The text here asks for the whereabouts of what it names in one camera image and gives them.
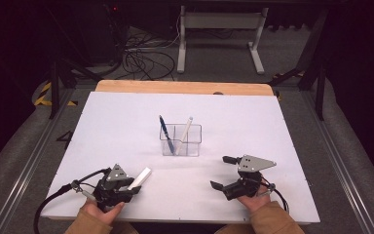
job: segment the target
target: clear plastic pen holder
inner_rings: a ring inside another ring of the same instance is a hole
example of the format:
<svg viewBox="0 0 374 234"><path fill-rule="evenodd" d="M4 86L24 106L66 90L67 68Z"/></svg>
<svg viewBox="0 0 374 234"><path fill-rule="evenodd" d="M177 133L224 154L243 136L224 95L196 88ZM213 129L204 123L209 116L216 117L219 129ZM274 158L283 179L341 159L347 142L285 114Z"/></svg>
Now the clear plastic pen holder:
<svg viewBox="0 0 374 234"><path fill-rule="evenodd" d="M164 156L199 156L200 144L202 143L202 126L190 125L186 138L182 140L186 125L185 124L167 124L167 139L163 128L160 130L160 142Z"/></svg>

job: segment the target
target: pen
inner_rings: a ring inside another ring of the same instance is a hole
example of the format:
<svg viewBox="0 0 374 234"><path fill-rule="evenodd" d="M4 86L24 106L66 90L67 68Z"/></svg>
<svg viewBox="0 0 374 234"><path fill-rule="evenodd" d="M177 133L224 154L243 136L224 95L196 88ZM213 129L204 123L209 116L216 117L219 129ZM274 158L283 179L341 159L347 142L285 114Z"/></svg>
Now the pen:
<svg viewBox="0 0 374 234"><path fill-rule="evenodd" d="M178 155L180 153L181 146L183 145L183 142L185 138L187 137L188 130L190 129L191 122L193 121L193 117L190 117L187 121L186 127L184 129L183 135L181 136L181 143L178 144L177 150L175 151L175 155Z"/></svg>
<svg viewBox="0 0 374 234"><path fill-rule="evenodd" d="M169 151L171 151L171 154L174 155L174 145L172 145L172 141L171 141L171 139L168 136L168 132L167 132L167 128L166 128L166 123L164 122L164 119L163 119L163 117L161 115L160 115L160 123L162 125L163 132L164 132L164 134L166 135L166 138L167 138L167 143L168 143Z"/></svg>

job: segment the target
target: person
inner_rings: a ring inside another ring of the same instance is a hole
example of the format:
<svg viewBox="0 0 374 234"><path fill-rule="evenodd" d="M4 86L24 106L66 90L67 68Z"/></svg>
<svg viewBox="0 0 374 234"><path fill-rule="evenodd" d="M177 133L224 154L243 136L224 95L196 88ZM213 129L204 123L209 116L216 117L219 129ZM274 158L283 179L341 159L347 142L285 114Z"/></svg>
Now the person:
<svg viewBox="0 0 374 234"><path fill-rule="evenodd" d="M267 191L265 186L260 186L258 194ZM281 208L277 201L271 201L270 195L239 197L238 200L247 208L251 225L228 224L215 234L303 234L303 230L293 218ZM78 212L75 221L68 227L65 234L109 234L112 223L121 212L124 203L116 205L109 212L100 210L95 201L87 199ZM127 222L120 222L114 226L115 232L120 234L137 234L138 232Z"/></svg>

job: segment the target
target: forearm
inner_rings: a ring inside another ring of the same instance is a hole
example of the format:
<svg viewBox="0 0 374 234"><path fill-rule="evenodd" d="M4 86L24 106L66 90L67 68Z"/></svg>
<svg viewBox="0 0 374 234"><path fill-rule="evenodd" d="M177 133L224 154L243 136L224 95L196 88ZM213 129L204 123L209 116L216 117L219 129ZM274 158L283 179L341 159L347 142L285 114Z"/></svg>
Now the forearm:
<svg viewBox="0 0 374 234"><path fill-rule="evenodd" d="M303 234L293 218L278 202L270 202L250 214L251 225L257 234Z"/></svg>
<svg viewBox="0 0 374 234"><path fill-rule="evenodd" d="M86 213L83 209L78 212L75 221L68 227L65 234L109 234L112 227Z"/></svg>

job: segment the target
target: white tabletop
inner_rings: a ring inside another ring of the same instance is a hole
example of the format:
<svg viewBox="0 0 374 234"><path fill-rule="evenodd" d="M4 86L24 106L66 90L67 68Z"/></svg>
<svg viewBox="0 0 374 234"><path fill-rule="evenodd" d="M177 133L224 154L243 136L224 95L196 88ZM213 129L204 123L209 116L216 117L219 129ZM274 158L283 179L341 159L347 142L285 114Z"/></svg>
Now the white tabletop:
<svg viewBox="0 0 374 234"><path fill-rule="evenodd" d="M203 127L200 156L162 156L160 121L184 124L190 116ZM261 171L284 196L299 223L319 222L318 212L281 108L273 96L178 94L90 94L72 141L48 196L64 184L119 164L136 177L152 174L140 193L126 204L119 219L132 221L247 222L245 207L211 188L210 181L230 184L237 166L222 156L244 154L275 161ZM102 175L88 180L96 185ZM83 188L92 192L90 187ZM86 197L70 191L49 203L42 216L75 218ZM272 194L272 200L281 204Z"/></svg>

